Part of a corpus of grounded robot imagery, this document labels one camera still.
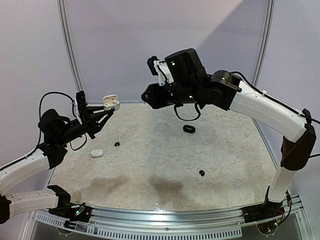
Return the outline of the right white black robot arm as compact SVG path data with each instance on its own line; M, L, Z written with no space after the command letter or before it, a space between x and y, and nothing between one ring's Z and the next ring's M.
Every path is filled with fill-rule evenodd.
M296 110L252 86L239 72L218 70L208 74L193 48L160 60L147 60L158 83L150 84L142 100L153 109L193 104L197 111L207 105L246 115L282 134L280 167L259 206L262 218L278 210L295 174L303 169L316 143L313 119L308 110Z

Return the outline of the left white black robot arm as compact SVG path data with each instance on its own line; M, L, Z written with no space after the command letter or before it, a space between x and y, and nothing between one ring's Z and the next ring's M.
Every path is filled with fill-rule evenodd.
M85 134L94 139L119 108L119 104L84 106L73 120L59 115L53 108L44 112L38 123L44 135L43 143L37 145L34 151L0 168L1 224L16 215L42 209L48 209L49 213L71 222L87 223L92 208L84 203L71 203L71 195L58 185L29 192L10 193L10 190L32 176L60 165L68 152L68 143Z

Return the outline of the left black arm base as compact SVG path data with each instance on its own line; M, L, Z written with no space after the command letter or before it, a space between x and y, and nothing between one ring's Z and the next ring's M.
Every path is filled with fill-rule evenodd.
M92 210L92 207L83 202L81 204L51 208L48 212L52 215L69 219L70 222L88 223L92 215Z

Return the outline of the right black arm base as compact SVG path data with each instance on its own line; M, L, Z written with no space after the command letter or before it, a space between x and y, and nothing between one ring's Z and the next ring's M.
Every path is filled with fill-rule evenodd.
M245 223L258 222L281 216L285 212L283 201L270 202L249 205L242 208Z

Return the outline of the small white charging case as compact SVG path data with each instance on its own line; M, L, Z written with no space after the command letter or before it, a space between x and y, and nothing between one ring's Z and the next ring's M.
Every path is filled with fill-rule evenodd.
M106 95L102 98L105 111L118 111L120 109L119 97L116 94Z

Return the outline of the white oval charging case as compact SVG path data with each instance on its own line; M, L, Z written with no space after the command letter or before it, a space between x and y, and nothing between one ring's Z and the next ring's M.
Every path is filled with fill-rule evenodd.
M100 158L104 155L104 151L102 149L93 149L90 151L90 156L92 158Z

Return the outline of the black oval charging case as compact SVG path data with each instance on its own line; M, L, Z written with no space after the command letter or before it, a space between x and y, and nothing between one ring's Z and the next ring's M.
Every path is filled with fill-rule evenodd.
M182 127L183 131L189 134L194 134L196 132L196 128L192 125L185 124Z

